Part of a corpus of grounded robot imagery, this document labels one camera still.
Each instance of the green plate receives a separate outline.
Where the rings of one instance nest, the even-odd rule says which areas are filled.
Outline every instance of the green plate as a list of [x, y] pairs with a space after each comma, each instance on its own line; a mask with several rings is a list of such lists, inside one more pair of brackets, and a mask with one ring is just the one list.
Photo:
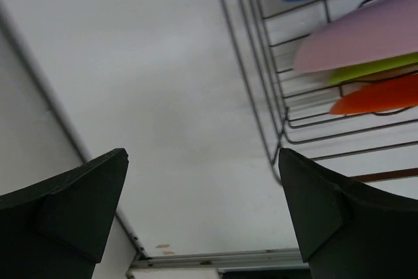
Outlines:
[[348, 67], [342, 67], [336, 69], [332, 76], [329, 78], [328, 85], [335, 85], [343, 81], [359, 78], [364, 75], [386, 71], [402, 67], [405, 65], [411, 65], [418, 62], [418, 53], [397, 56], [389, 59], [377, 60], [368, 63], [361, 63], [360, 65], [350, 65]]

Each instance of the pink plate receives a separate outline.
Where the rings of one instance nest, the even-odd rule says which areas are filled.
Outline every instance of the pink plate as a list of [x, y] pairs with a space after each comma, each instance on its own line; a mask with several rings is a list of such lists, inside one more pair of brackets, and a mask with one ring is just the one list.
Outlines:
[[294, 68], [330, 70], [418, 52], [418, 0], [379, 0], [312, 33]]

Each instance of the wire rack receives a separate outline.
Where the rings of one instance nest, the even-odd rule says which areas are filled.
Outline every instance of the wire rack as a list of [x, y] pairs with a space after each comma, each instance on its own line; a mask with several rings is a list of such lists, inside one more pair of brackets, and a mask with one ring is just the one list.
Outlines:
[[[370, 82], [358, 80], [333, 86], [325, 86], [324, 83], [312, 84], [312, 82], [315, 82], [316, 76], [323, 74], [298, 74], [291, 66], [293, 58], [290, 56], [295, 53], [297, 44], [309, 36], [309, 33], [285, 41], [274, 42], [267, 27], [270, 20], [277, 19], [280, 16], [289, 16], [289, 14], [312, 5], [321, 5], [326, 23], [331, 23], [330, 0], [313, 0], [288, 8], [282, 6], [281, 9], [276, 10], [275, 8], [278, 8], [278, 6], [274, 1], [279, 2], [279, 0], [273, 0], [266, 6], [263, 0], [236, 0], [234, 4], [236, 3], [242, 19], [241, 25], [234, 23], [234, 8], [231, 8], [228, 0], [220, 0], [220, 3], [263, 147], [274, 176], [279, 183], [281, 182], [275, 164], [279, 149], [283, 146], [312, 146], [315, 143], [327, 145], [327, 142], [335, 139], [344, 138], [344, 141], [346, 141], [346, 139], [362, 133], [373, 136], [374, 131], [395, 129], [418, 122], [416, 108], [403, 108], [392, 112], [371, 114], [330, 115], [330, 103], [334, 103], [346, 93], [355, 90], [356, 87], [358, 88], [358, 84], [369, 84]], [[359, 7], [370, 1], [374, 0], [364, 0], [359, 3]], [[241, 28], [245, 31], [248, 49], [243, 49], [240, 44], [238, 33], [240, 33]], [[288, 56], [282, 54], [278, 57], [278, 51], [288, 46], [293, 47]], [[251, 55], [252, 58], [250, 66], [246, 62], [248, 55]], [[261, 86], [262, 92], [260, 95], [254, 92], [251, 84], [253, 73], [255, 73]], [[302, 81], [309, 81], [308, 87], [307, 84], [300, 84]], [[262, 97], [262, 103], [266, 108], [266, 111], [262, 113], [260, 113], [259, 108], [260, 97]], [[265, 121], [263, 123], [265, 116], [269, 117], [269, 124], [273, 132], [266, 132], [266, 123]], [[358, 121], [358, 123], [350, 123], [353, 120]], [[319, 154], [310, 157], [319, 161], [418, 144], [418, 140], [407, 138], [407, 140], [401, 142], [388, 141], [372, 147], [362, 147], [361, 145], [358, 145], [358, 147], [354, 145], [353, 147], [351, 145], [348, 150], [333, 151], [331, 154]]]

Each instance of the white surface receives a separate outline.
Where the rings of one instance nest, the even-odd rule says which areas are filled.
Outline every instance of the white surface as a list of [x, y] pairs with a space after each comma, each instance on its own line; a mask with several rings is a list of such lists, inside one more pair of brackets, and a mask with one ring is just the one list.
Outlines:
[[[77, 167], [77, 155], [0, 34], [0, 195]], [[135, 255], [118, 222], [94, 279], [123, 279]]]
[[219, 279], [216, 269], [139, 269], [135, 279]]
[[[297, 246], [218, 0], [5, 2], [90, 153], [126, 147], [120, 206], [150, 255]], [[315, 10], [289, 27], [322, 23]], [[376, 156], [376, 167], [370, 156], [331, 166], [359, 174], [393, 164]]]

